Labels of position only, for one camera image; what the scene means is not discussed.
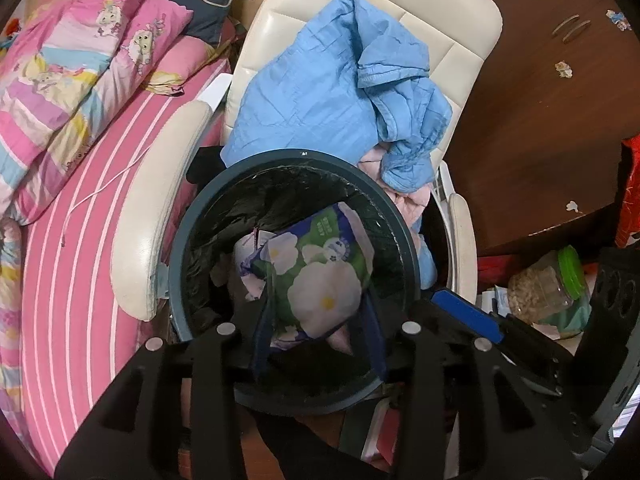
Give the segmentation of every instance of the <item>red bag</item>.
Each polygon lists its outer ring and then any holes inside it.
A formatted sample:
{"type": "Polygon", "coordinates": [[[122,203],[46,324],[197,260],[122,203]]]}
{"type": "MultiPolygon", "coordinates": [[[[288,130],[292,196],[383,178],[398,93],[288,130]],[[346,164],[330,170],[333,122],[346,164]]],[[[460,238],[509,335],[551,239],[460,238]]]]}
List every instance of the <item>red bag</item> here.
{"type": "Polygon", "coordinates": [[[622,141],[631,151],[631,171],[620,209],[616,245],[627,247],[640,241],[640,135],[622,141]]]}

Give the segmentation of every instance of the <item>clear jar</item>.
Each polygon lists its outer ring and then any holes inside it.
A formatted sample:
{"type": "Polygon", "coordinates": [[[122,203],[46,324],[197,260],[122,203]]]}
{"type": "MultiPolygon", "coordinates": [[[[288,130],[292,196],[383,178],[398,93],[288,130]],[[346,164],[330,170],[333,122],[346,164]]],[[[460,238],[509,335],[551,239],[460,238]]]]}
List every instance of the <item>clear jar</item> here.
{"type": "Polygon", "coordinates": [[[584,272],[571,246],[551,251],[509,280],[509,309],[517,318],[536,323],[568,309],[586,290],[584,272]]]}

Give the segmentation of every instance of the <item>screw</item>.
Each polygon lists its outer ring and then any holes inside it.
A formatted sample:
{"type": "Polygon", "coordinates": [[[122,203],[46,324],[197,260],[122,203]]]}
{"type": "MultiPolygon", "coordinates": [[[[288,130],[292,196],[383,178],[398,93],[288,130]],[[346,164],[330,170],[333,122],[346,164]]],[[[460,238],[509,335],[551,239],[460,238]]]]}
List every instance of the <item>screw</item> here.
{"type": "Polygon", "coordinates": [[[492,348],[491,341],[485,337],[479,337],[476,339],[474,341],[474,346],[481,352],[488,352],[492,348]]]}
{"type": "Polygon", "coordinates": [[[419,334],[421,330],[422,330],[422,327],[420,326],[419,323],[416,323],[415,321],[405,321],[404,323],[402,323],[402,331],[405,334],[416,335],[416,334],[419,334]]]}
{"type": "Polygon", "coordinates": [[[146,341],[145,348],[150,352],[155,352],[156,350],[161,349],[163,344],[162,339],[159,337],[152,337],[146,341]]]}
{"type": "Polygon", "coordinates": [[[216,331],[220,335],[232,335],[236,331],[236,326],[233,323],[220,323],[216,327],[216,331]]]}

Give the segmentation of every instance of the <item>white cord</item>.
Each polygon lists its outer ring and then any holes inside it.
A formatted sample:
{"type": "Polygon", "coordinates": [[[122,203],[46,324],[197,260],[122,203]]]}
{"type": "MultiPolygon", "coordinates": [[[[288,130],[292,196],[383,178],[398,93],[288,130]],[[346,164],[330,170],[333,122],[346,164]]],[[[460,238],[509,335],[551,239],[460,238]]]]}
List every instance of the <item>white cord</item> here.
{"type": "Polygon", "coordinates": [[[66,228],[67,225],[69,224],[69,219],[71,218],[71,213],[76,209],[76,207],[78,207],[79,205],[83,204],[84,202],[86,202],[87,200],[89,200],[92,196],[97,195],[98,193],[104,191],[111,182],[113,182],[114,180],[116,180],[119,176],[121,176],[123,173],[126,173],[127,171],[129,171],[131,168],[133,168],[137,163],[139,163],[140,159],[145,156],[146,152],[148,152],[149,148],[151,148],[151,146],[147,146],[144,150],[142,150],[142,153],[140,153],[135,160],[129,164],[124,170],[119,171],[118,173],[116,173],[116,175],[113,176],[113,178],[108,181],[104,186],[102,186],[100,189],[97,189],[96,191],[94,191],[93,193],[85,196],[80,202],[77,202],[76,204],[74,204],[74,206],[66,213],[65,216],[65,223],[62,224],[62,237],[60,238],[60,245],[62,247],[65,246],[65,233],[66,233],[66,228]]]}

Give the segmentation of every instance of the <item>blue quilted cloth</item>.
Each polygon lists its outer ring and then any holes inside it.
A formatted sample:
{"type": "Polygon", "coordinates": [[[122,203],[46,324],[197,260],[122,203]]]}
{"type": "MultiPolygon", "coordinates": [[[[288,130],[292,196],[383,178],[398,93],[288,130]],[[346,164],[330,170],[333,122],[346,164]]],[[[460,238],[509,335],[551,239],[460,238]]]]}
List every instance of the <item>blue quilted cloth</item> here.
{"type": "Polygon", "coordinates": [[[365,0],[332,0],[249,83],[222,159],[300,148],[357,164],[385,141],[382,179],[409,193],[433,180],[450,120],[427,46],[365,0]]]}

